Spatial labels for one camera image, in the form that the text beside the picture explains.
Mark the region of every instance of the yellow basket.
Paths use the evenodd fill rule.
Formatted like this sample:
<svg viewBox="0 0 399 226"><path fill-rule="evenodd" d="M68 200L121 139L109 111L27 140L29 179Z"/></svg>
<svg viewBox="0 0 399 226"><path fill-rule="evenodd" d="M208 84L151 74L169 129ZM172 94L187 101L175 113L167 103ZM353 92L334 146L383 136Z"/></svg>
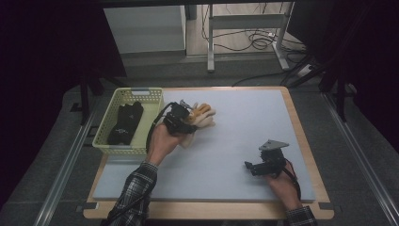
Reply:
<svg viewBox="0 0 399 226"><path fill-rule="evenodd" d="M108 136L117 123L120 105L131 105L136 101L141 103L144 112L130 145L107 144ZM99 148L103 153L146 154L147 135L163 107L164 95L161 88L116 89L92 142L93 147Z"/></svg>

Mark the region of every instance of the plaid sleeve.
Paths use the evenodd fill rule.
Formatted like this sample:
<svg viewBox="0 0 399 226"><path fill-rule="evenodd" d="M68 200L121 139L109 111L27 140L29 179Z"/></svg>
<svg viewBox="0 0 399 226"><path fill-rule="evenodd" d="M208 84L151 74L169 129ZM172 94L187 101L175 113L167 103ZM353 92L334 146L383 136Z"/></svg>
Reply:
<svg viewBox="0 0 399 226"><path fill-rule="evenodd" d="M317 225L313 212L309 206L296 210L287 211L287 219L290 226L313 226Z"/></svg>
<svg viewBox="0 0 399 226"><path fill-rule="evenodd" d="M126 178L121 195L115 203L114 208L109 212L109 215L123 209L126 205L140 198L151 188L153 183L156 183L157 170L158 168L151 163L141 163L140 167ZM150 195L147 195L124 215L115 219L111 225L143 225L145 219L148 217L149 204Z"/></svg>

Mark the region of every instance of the metal frame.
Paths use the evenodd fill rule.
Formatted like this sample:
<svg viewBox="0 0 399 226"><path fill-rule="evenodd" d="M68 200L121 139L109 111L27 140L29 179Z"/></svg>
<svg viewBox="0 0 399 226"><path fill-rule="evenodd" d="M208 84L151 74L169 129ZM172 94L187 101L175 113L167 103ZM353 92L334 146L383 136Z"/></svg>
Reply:
<svg viewBox="0 0 399 226"><path fill-rule="evenodd" d="M283 14L262 15L222 15L214 16L214 6L209 5L208 72L215 71L214 30L246 28L280 28L279 36L272 46L284 71L289 70L287 60L281 51L281 43L287 29L294 3Z"/></svg>

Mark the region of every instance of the black glove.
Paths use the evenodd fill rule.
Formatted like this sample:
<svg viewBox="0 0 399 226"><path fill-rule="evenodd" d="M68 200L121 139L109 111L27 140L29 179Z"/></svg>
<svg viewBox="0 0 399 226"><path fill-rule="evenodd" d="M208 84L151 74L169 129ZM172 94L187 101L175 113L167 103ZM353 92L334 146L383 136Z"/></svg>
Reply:
<svg viewBox="0 0 399 226"><path fill-rule="evenodd" d="M130 145L143 111L144 108L140 102L135 102L133 105L120 105L118 121L109 134L108 144L118 145L122 143Z"/></svg>

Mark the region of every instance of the person's left hand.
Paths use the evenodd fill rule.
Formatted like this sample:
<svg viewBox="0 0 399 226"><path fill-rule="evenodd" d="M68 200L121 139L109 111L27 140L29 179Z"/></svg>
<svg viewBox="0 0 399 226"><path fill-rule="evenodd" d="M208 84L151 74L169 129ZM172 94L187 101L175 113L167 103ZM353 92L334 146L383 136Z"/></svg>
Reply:
<svg viewBox="0 0 399 226"><path fill-rule="evenodd" d="M163 123L157 125L152 132L152 139L146 161L159 166L165 156L173 152L184 138L185 135L183 134L170 135L167 127Z"/></svg>

